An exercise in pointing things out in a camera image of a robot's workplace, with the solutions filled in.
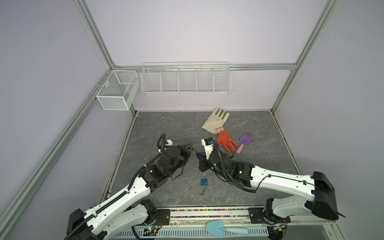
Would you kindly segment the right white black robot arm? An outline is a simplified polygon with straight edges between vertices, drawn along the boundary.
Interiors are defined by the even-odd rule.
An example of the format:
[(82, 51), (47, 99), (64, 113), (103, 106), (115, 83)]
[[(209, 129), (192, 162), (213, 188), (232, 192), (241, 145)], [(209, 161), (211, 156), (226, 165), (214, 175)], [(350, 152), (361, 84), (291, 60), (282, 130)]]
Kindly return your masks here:
[(309, 213), (329, 221), (336, 221), (342, 216), (337, 207), (335, 187), (324, 173), (292, 175), (271, 171), (234, 161), (220, 150), (212, 138), (202, 139), (201, 142), (205, 151), (196, 153), (201, 172), (211, 170), (223, 182), (248, 193), (257, 193), (262, 188), (289, 194), (283, 199), (267, 199), (263, 210), (266, 221), (274, 222)]

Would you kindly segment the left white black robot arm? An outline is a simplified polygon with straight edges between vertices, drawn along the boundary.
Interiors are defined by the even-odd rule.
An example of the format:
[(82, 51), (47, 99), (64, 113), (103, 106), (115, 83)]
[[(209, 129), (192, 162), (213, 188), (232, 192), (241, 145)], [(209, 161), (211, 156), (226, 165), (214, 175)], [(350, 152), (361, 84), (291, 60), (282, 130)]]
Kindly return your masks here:
[(142, 165), (130, 183), (104, 202), (86, 211), (71, 213), (67, 240), (109, 240), (141, 224), (152, 224), (157, 208), (146, 197), (183, 170), (194, 149), (192, 144), (169, 145), (163, 133), (157, 142), (158, 154)]

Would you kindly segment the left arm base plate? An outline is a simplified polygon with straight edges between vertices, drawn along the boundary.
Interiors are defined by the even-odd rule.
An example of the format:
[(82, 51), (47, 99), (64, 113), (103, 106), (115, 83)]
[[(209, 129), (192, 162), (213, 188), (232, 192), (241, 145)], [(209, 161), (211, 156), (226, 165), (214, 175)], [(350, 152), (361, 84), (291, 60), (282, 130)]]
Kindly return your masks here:
[(170, 224), (171, 211), (170, 209), (157, 209), (154, 212), (148, 213), (144, 225), (147, 226), (168, 226)]

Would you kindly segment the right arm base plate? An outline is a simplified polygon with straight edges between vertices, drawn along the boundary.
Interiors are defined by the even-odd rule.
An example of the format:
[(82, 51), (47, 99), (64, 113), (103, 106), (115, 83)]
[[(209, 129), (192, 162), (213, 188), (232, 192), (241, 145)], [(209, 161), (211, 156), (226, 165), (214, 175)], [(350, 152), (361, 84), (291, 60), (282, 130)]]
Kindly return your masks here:
[(249, 216), (252, 224), (266, 224), (266, 225), (276, 225), (276, 224), (288, 224), (291, 223), (290, 217), (281, 218), (273, 214), (267, 215), (264, 212), (265, 208), (255, 207), (249, 208)]

